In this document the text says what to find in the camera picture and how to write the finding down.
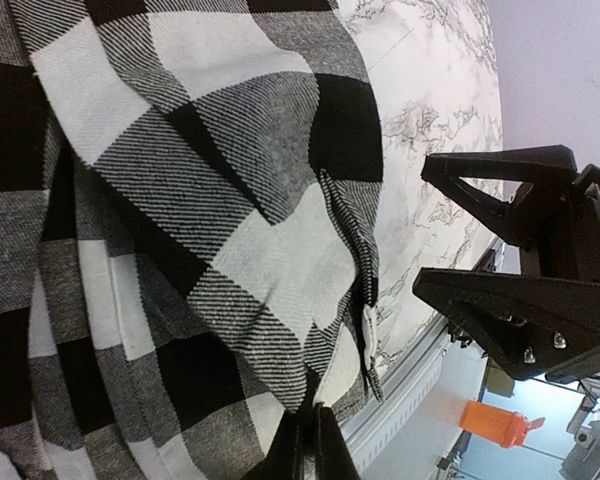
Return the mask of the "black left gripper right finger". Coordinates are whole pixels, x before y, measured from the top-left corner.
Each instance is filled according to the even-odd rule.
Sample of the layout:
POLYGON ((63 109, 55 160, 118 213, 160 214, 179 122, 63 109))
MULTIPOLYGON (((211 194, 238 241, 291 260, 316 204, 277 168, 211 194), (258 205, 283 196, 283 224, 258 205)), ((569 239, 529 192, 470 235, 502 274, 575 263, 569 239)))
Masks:
POLYGON ((314 410, 314 459, 319 480, 360 480, 333 411, 319 404, 314 410))

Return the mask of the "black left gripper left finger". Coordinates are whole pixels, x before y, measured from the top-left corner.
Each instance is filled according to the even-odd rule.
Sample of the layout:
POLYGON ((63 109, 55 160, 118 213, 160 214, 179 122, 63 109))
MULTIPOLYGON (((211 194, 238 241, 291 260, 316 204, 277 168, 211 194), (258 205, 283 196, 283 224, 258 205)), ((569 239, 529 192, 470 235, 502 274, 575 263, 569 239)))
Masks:
POLYGON ((298 480, 304 476, 303 427, 294 414, 285 412, 265 459, 244 480, 298 480))

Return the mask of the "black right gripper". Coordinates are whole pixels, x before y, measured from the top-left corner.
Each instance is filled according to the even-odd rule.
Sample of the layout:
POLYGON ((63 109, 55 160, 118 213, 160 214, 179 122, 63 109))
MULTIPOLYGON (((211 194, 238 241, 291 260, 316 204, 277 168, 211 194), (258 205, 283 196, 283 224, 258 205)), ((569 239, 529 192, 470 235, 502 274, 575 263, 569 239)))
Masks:
POLYGON ((600 167, 578 175, 563 145, 434 153, 421 178, 509 245, 519 275, 423 268, 420 300, 511 378, 568 384, 600 373, 600 167), (470 179, 518 182, 499 200, 470 179))

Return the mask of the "black white plaid shirt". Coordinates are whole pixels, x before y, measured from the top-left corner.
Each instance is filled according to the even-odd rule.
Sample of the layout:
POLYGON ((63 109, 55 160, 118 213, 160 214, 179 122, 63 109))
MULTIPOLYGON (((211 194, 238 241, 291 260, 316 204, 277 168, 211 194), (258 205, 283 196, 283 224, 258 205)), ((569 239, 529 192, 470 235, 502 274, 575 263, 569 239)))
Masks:
POLYGON ((0 479, 243 479, 285 412, 316 477, 382 180, 335 1, 0 1, 0 479))

